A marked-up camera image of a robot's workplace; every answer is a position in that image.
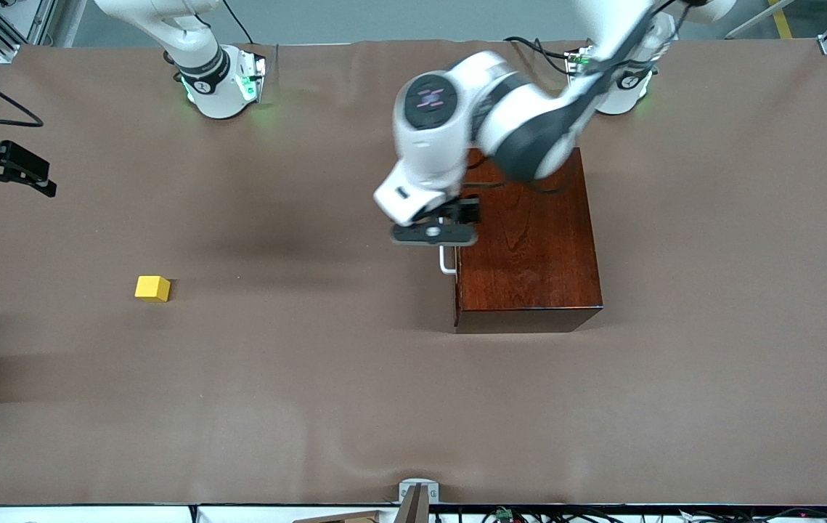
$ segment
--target robotic arm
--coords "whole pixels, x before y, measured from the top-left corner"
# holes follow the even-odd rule
[[[688,19],[715,20],[735,0],[681,0]],[[469,246],[477,202],[460,199],[470,147],[508,181],[544,179],[565,163],[593,113],[624,113],[645,95],[652,67],[675,36],[675,19],[652,0],[576,0],[595,28],[590,65],[553,98],[490,51],[420,74],[394,103],[399,161],[374,192],[394,222],[394,242]]]
[[[181,73],[187,98],[211,118],[237,115],[258,102],[264,57],[221,46],[198,15],[220,0],[95,0],[104,13],[157,40]]]

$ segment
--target brown table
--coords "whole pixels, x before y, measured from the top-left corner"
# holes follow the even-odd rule
[[[509,44],[281,47],[199,116],[157,49],[24,49],[0,128],[0,503],[827,503],[827,57],[682,42],[582,137],[606,308],[450,334],[452,279],[370,193],[416,73]],[[15,115],[0,103],[0,116]],[[170,304],[135,278],[176,279]]]

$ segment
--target robot control buttons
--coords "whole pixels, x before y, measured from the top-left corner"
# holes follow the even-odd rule
[[[410,84],[404,96],[404,117],[414,129],[436,129],[455,113],[459,95],[449,80],[438,74],[423,74]]]

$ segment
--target wooden box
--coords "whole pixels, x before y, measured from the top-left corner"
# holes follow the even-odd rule
[[[472,152],[470,161],[480,158]],[[465,181],[501,179],[487,161]],[[463,189],[471,193],[480,197],[481,221],[477,243],[456,249],[456,332],[570,332],[603,308],[578,149],[533,187]]]

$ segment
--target yellow cube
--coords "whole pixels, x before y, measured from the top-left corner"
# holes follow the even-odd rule
[[[149,304],[164,304],[168,301],[171,282],[163,277],[139,277],[135,284],[135,297]]]

